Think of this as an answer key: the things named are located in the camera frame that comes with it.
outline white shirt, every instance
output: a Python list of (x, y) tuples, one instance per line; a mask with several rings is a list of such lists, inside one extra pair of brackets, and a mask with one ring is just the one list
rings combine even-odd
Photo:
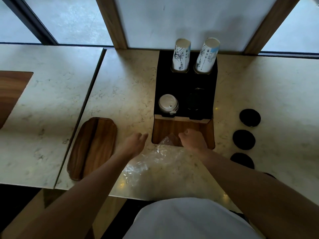
[(209, 199), (179, 198), (145, 206), (123, 237), (260, 239), (241, 217)]

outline white paper cup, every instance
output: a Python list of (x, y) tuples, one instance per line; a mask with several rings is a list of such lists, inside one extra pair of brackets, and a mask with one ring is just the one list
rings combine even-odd
[(207, 74), (212, 71), (219, 46), (218, 39), (208, 38), (205, 40), (194, 67), (197, 73)]
[(162, 95), (159, 99), (159, 108), (162, 112), (172, 115), (178, 110), (178, 101), (173, 95)]
[(190, 44), (191, 42), (187, 39), (176, 40), (172, 64), (174, 72), (188, 71)]

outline fist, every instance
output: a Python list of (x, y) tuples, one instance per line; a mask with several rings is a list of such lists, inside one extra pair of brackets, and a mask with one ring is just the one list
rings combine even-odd
[(201, 132), (186, 129), (185, 132), (181, 132), (178, 136), (182, 145), (191, 152), (200, 153), (207, 149), (207, 144)]
[(143, 151), (147, 137), (148, 133), (143, 135), (140, 132), (133, 133), (125, 139), (117, 152), (129, 159), (134, 158)]

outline person's right arm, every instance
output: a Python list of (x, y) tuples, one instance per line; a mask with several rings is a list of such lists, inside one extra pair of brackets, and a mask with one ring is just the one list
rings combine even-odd
[(319, 238), (319, 206), (282, 182), (208, 149), (200, 132), (187, 129), (179, 137), (266, 237)]

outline white cup lid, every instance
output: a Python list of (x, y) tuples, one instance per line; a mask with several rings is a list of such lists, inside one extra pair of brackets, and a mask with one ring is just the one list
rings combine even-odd
[(173, 95), (163, 95), (159, 99), (159, 107), (163, 112), (171, 112), (177, 107), (177, 100)]

